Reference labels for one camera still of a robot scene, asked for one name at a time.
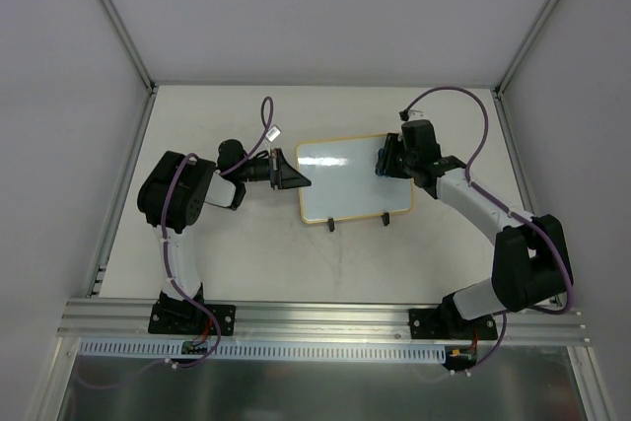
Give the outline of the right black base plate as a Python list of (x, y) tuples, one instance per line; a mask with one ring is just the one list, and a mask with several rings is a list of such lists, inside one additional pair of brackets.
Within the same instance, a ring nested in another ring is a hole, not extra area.
[(492, 341), (498, 330), (492, 316), (473, 320), (463, 319), (455, 313), (448, 315), (438, 308), (410, 309), (408, 311), (410, 337), (418, 340), (473, 340)]

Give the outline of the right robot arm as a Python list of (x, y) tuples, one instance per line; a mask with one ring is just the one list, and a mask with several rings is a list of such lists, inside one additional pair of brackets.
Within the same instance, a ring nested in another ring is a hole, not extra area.
[(490, 276), (445, 296), (410, 320), (415, 338), (464, 339), (494, 315), (538, 310), (540, 302), (573, 295), (573, 275), (561, 222), (513, 210), (473, 179), (471, 164), (445, 156), (433, 124), (413, 120), (386, 135), (376, 174), (410, 179), (433, 199), (455, 209), (493, 246)]

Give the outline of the left aluminium frame post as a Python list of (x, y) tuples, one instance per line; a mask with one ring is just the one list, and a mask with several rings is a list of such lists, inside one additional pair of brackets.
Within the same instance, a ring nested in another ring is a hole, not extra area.
[(149, 72), (144, 60), (142, 59), (140, 52), (133, 41), (133, 38), (125, 25), (117, 7), (113, 0), (97, 0), (102, 8), (105, 16), (116, 36), (120, 42), (128, 60), (130, 61), (138, 79), (143, 85), (144, 89), (149, 93), (153, 93), (156, 88), (156, 83)]

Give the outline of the right aluminium frame post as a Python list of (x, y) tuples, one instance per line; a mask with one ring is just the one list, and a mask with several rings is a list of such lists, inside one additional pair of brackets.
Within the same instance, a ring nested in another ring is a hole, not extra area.
[(519, 43), (517, 50), (509, 61), (505, 72), (503, 73), (501, 79), (494, 88), (494, 93), (499, 99), (502, 99), (505, 95), (509, 86), (519, 72), (522, 64), (526, 60), (526, 57), (534, 48), (535, 43), (542, 34), (548, 21), (555, 13), (556, 8), (559, 6), (560, 2), (561, 0), (544, 0), (541, 4), (540, 8), (535, 14), (533, 21), (526, 30), (525, 36)]

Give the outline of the aluminium rail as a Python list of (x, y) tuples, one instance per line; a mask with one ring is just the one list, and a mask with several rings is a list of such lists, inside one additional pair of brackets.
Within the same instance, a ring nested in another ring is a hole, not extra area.
[[(69, 300), (58, 336), (133, 337), (148, 334), (154, 302), (146, 299)], [(235, 339), (291, 342), (403, 342), (421, 326), (409, 305), (235, 302)], [(592, 344), (579, 311), (561, 316), (524, 310), (507, 315), (507, 345), (579, 346)]]

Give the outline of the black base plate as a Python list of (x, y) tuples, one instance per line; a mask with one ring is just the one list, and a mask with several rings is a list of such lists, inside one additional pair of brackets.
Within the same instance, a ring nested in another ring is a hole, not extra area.
[(463, 319), (455, 313), (448, 315), (438, 308), (410, 309), (408, 311), (410, 337), (418, 340), (473, 340), (492, 341), (498, 330), (492, 316), (473, 320)]
[(160, 300), (151, 310), (148, 323), (150, 334), (201, 335), (205, 329), (210, 335), (232, 336), (236, 320), (236, 307), (233, 305), (204, 305), (215, 320), (187, 301)]

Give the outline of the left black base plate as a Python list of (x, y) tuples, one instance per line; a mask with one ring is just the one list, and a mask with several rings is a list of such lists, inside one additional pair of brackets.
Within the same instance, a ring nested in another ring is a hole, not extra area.
[(232, 336), (236, 320), (236, 307), (233, 305), (204, 305), (215, 320), (187, 301), (160, 300), (151, 310), (148, 323), (150, 334), (201, 335), (205, 329), (210, 335)]

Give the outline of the aluminium frame post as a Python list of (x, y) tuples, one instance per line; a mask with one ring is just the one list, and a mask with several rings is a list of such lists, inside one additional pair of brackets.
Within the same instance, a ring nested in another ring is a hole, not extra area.
[(143, 85), (144, 89), (149, 93), (153, 93), (156, 88), (156, 83), (149, 72), (144, 60), (142, 59), (140, 52), (133, 41), (133, 38), (125, 25), (117, 7), (113, 0), (97, 0), (102, 8), (105, 16), (116, 36), (120, 42), (128, 60), (130, 61), (138, 79)]
[(559, 6), (560, 2), (561, 0), (544, 0), (541, 4), (540, 8), (535, 14), (533, 21), (526, 30), (525, 36), (519, 43), (517, 50), (509, 61), (505, 72), (503, 73), (501, 79), (494, 88), (494, 93), (499, 99), (502, 99), (505, 95), (509, 86), (519, 72), (522, 64), (526, 60), (526, 57), (534, 48), (535, 43), (542, 34), (548, 21), (555, 13), (556, 8)]

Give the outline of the whiteboard stand with black feet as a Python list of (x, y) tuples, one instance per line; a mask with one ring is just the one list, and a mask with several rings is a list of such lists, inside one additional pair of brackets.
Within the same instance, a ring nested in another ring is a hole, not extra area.
[[(390, 214), (388, 212), (384, 212), (380, 215), (380, 219), (384, 227), (390, 225)], [(332, 233), (335, 231), (335, 220), (333, 218), (328, 218), (326, 221), (326, 226), (328, 230)]]

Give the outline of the yellow framed whiteboard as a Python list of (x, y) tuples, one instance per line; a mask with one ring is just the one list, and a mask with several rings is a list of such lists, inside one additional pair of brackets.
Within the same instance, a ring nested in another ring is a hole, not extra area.
[(298, 144), (297, 170), (312, 182), (299, 189), (302, 221), (328, 224), (410, 211), (412, 181), (375, 172), (385, 141), (384, 134), (374, 134)]

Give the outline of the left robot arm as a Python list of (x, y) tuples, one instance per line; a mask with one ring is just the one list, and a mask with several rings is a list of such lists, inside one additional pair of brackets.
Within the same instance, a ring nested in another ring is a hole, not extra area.
[(165, 282), (151, 312), (152, 334), (230, 335), (234, 309), (207, 305), (194, 248), (193, 225), (206, 205), (237, 210), (249, 182), (267, 181), (274, 190), (309, 187), (312, 182), (286, 160), (283, 151), (249, 154), (229, 139), (216, 162), (167, 151), (146, 178), (137, 207), (160, 246)]

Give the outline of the blue whiteboard eraser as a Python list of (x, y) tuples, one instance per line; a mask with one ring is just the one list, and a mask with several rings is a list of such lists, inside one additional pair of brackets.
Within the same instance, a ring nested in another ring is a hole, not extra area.
[(386, 149), (385, 148), (380, 148), (378, 151), (378, 160), (376, 163), (376, 169), (375, 169), (375, 173), (378, 176), (382, 176), (384, 174), (384, 155), (385, 155)]

